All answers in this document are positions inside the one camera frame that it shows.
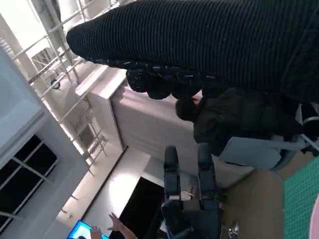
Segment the wooden floor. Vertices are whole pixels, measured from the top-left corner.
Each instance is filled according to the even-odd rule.
[[[239,239],[283,238],[283,182],[314,157],[298,153],[278,172],[256,170],[229,190],[224,223],[239,222]]]

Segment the white desk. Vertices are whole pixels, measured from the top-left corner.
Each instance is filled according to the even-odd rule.
[[[121,215],[140,177],[163,186],[162,161],[128,148],[83,221],[99,226],[103,234],[109,236],[111,231],[107,231],[107,228],[112,225],[109,214],[113,212],[118,217]],[[180,179],[183,190],[197,183],[196,177],[184,172],[181,172]]]

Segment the green carpet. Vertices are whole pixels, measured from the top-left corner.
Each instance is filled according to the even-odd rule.
[[[284,239],[308,239],[319,193],[319,157],[284,182]]]

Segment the office chair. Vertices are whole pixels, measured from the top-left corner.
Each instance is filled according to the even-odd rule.
[[[296,120],[305,125],[319,120],[319,117],[312,116],[304,119],[302,104],[300,104],[296,113]],[[293,159],[296,151],[301,151],[309,146],[319,151],[317,144],[318,142],[314,142],[304,134],[297,135],[288,142],[275,139],[232,137],[219,159],[243,166],[279,170]]]

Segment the monitor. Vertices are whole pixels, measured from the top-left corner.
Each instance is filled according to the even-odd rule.
[[[67,239],[78,239],[80,236],[85,237],[85,239],[91,239],[90,231],[91,226],[87,225],[82,221],[78,221],[72,231],[70,232]],[[102,235],[102,239],[109,239],[108,237]]]

